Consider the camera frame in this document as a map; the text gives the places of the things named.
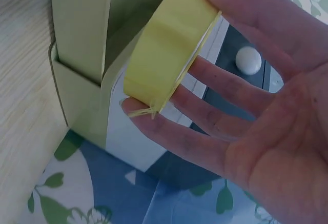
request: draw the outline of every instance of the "floral tablecloth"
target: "floral tablecloth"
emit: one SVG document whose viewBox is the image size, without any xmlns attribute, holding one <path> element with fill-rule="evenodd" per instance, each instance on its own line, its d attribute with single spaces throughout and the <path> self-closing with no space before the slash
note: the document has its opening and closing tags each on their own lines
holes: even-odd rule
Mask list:
<svg viewBox="0 0 328 224">
<path fill-rule="evenodd" d="M 328 0 L 293 0 L 328 24 Z M 272 70 L 270 91 L 282 86 Z M 166 186 L 70 131 L 44 170 L 19 224 L 274 224 L 256 200 L 220 178 Z"/>
</svg>

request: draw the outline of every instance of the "finger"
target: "finger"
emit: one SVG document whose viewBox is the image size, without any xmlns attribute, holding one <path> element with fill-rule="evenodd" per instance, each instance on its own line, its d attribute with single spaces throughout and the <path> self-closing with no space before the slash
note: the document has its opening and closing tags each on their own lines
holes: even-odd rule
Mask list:
<svg viewBox="0 0 328 224">
<path fill-rule="evenodd" d="M 133 98 L 122 102 L 126 114 L 147 108 Z M 176 124 L 162 115 L 142 115 L 131 119 L 137 128 L 149 139 L 183 159 L 206 168 L 224 177 L 224 161 L 229 143 L 198 133 Z"/>
<path fill-rule="evenodd" d="M 182 85 L 176 89 L 171 102 L 210 136 L 235 140 L 243 136 L 252 125 L 251 121 L 227 115 L 214 108 Z"/>
<path fill-rule="evenodd" d="M 280 74 L 282 80 L 285 83 L 300 72 L 292 58 L 280 48 L 278 48 L 275 44 L 273 44 L 272 41 L 258 29 L 237 22 L 228 16 L 226 16 L 226 19 L 245 38 L 256 45 L 257 50 L 262 53 L 264 59 L 266 59 Z"/>
<path fill-rule="evenodd" d="M 312 70 L 327 62 L 328 27 L 291 1 L 209 1 L 224 15 L 258 29 L 302 69 Z"/>
<path fill-rule="evenodd" d="M 232 74 L 198 56 L 189 73 L 230 103 L 250 112 L 255 117 L 273 100 L 274 94 L 255 87 L 246 80 Z"/>
</svg>

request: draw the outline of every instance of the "fingernail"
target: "fingernail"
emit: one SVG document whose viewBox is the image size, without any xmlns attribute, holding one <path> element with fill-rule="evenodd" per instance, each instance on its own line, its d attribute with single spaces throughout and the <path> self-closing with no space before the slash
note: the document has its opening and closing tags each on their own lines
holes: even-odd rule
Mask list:
<svg viewBox="0 0 328 224">
<path fill-rule="evenodd" d="M 118 102 L 118 104 L 122 107 L 122 103 L 124 102 L 124 100 L 125 100 L 126 98 L 123 98 L 122 100 L 120 100 L 119 102 Z"/>
</svg>

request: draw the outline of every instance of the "tape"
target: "tape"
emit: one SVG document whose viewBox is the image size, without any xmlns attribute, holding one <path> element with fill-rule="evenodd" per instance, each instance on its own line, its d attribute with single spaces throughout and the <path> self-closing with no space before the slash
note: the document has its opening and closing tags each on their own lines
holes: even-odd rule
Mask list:
<svg viewBox="0 0 328 224">
<path fill-rule="evenodd" d="M 165 107 L 188 72 L 220 13 L 207 0 L 163 0 L 145 26 L 124 79 L 124 93 L 152 114 Z"/>
</svg>

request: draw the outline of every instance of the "cardboard flap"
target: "cardboard flap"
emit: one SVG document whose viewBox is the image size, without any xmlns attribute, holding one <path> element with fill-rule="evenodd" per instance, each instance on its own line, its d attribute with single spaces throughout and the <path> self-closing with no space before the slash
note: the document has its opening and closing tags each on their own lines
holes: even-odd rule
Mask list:
<svg viewBox="0 0 328 224">
<path fill-rule="evenodd" d="M 100 84 L 110 0 L 52 0 L 60 61 Z"/>
</svg>

